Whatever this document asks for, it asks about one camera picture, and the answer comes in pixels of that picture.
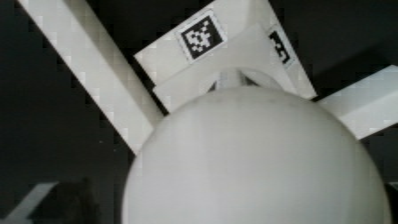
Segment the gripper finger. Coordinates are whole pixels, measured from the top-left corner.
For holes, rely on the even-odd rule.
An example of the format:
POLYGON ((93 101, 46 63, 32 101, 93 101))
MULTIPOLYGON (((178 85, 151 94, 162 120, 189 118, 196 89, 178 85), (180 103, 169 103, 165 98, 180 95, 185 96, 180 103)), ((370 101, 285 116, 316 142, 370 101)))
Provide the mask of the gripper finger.
POLYGON ((30 214, 55 186, 57 182, 45 182, 34 186, 13 211, 0 219, 0 224, 34 224, 34 221, 30 220, 30 214))

